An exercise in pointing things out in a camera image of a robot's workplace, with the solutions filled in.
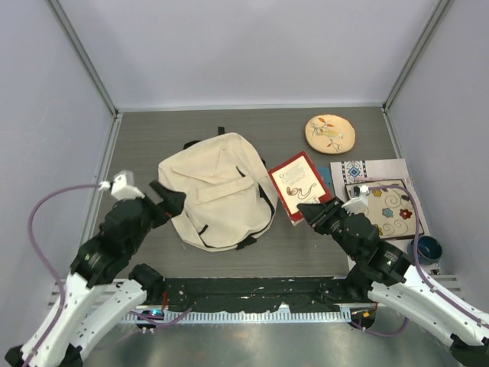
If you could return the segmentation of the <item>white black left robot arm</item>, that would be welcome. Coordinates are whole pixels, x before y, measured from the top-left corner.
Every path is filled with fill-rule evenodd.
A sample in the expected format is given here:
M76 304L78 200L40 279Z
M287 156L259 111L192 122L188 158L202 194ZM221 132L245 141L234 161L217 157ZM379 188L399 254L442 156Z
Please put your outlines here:
M83 243L62 280L40 250L33 221L28 235L40 260L54 277L60 296L34 335L10 348L5 360L11 366L81 366L100 339L127 313L145 303L156 304L164 295L163 276L146 264L137 265L111 298L93 313L89 309L115 277L128 266L147 234L182 213L186 194L157 181L150 184L162 199L153 202L131 183L127 174L111 181L89 184L116 199L99 232Z

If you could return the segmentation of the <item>cream canvas backpack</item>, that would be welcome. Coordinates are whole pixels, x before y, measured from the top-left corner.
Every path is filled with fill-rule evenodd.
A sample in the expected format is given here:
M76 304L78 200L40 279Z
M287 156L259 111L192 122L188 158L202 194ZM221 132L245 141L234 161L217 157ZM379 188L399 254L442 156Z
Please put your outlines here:
M207 252L242 249L272 225L278 194L254 146L223 127L158 164L158 181L185 193L171 222L180 238Z

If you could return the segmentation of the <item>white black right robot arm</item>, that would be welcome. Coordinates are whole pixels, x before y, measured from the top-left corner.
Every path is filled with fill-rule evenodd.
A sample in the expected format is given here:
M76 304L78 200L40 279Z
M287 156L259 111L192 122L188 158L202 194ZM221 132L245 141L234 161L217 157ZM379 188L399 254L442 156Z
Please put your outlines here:
M464 366L488 364L488 315L448 291L410 256L380 238L362 214L350 214L335 198L301 203L303 218L321 235L330 235L355 263L345 279L349 299L366 298L397 311L449 347Z

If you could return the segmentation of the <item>red bordered book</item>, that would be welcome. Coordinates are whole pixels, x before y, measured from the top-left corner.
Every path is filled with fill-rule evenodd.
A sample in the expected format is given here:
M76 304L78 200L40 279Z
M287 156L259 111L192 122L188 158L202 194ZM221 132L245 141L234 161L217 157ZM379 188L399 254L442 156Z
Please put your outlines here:
M297 206L325 203L333 198L305 151L268 171L272 184L293 226L304 220Z

